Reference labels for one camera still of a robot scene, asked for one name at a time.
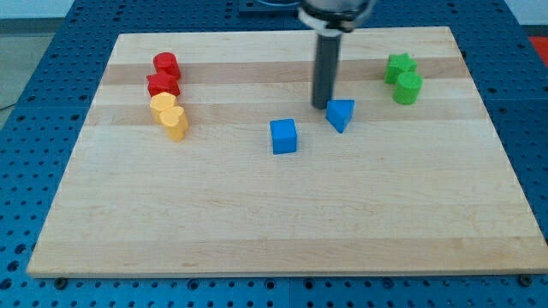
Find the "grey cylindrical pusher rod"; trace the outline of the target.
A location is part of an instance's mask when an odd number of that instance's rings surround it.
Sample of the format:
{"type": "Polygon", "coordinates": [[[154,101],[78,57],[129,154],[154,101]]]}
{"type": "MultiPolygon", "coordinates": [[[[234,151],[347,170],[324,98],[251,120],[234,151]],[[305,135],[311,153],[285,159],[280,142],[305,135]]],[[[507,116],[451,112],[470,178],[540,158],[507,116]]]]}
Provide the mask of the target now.
{"type": "Polygon", "coordinates": [[[332,98],[339,60],[342,34],[317,35],[313,69],[312,106],[325,110],[332,98]]]}

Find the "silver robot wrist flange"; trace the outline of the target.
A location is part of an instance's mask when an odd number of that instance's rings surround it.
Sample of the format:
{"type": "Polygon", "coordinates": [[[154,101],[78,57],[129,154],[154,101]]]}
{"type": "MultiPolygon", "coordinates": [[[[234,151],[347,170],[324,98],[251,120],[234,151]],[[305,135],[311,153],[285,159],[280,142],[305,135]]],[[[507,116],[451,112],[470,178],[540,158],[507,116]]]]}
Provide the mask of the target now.
{"type": "Polygon", "coordinates": [[[298,18],[317,33],[351,33],[372,14],[377,0],[302,0],[298,18]]]}

